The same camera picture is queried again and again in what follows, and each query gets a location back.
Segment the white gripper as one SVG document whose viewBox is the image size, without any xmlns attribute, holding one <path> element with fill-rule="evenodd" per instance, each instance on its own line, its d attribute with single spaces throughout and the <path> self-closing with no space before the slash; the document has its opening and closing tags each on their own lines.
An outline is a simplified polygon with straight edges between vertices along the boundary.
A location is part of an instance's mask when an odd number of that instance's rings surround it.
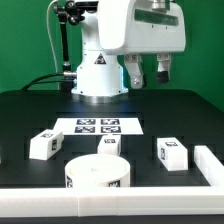
<svg viewBox="0 0 224 224">
<path fill-rule="evenodd" d="M 159 84 L 170 80 L 171 55 L 183 52 L 186 45 L 183 11 L 170 3 L 168 11 L 153 9 L 151 0 L 99 0 L 100 45 L 107 54 L 125 55 L 124 64 L 133 89 L 144 86 L 139 54 L 156 54 Z"/>
</svg>

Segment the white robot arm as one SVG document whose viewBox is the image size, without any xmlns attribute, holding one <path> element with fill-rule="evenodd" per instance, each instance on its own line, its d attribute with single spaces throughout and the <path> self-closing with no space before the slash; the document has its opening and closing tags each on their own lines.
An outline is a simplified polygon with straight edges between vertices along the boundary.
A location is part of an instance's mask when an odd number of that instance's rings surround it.
<svg viewBox="0 0 224 224">
<path fill-rule="evenodd" d="M 72 11 L 83 52 L 74 95 L 110 102 L 128 92 L 124 72 L 133 89 L 143 87 L 143 54 L 157 56 L 157 81 L 169 81 L 171 55 L 186 45 L 183 11 L 173 0 L 73 0 Z"/>
</svg>

